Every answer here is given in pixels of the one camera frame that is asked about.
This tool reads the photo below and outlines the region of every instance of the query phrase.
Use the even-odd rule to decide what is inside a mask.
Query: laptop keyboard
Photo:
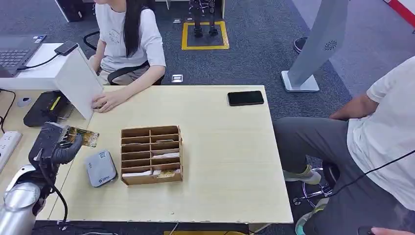
[[[4,50],[0,49],[0,66],[15,67],[29,53],[30,50]]]

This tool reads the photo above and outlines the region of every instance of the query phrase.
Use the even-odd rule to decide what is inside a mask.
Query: black smartphone
[[[78,47],[78,44],[72,41],[66,41],[58,48],[55,49],[56,54],[61,54],[63,56],[67,56],[71,51]]]
[[[263,104],[264,98],[261,91],[251,92],[229,92],[228,100],[230,106]]]
[[[357,230],[357,235],[375,235],[372,233],[372,226],[362,226]]]

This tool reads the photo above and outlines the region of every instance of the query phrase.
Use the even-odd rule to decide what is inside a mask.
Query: power strip
[[[8,131],[0,139],[0,172],[3,170],[22,135],[17,131]]]

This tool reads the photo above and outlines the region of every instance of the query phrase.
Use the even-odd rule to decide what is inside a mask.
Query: speaker grille
[[[336,40],[330,40],[328,43],[324,45],[324,50],[334,50],[337,46]]]

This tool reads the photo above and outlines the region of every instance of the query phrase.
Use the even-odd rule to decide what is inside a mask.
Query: chair wheel
[[[298,206],[298,205],[301,205],[301,200],[298,200],[298,198],[294,198],[293,199],[293,203],[294,203],[294,205],[296,205],[296,206]]]

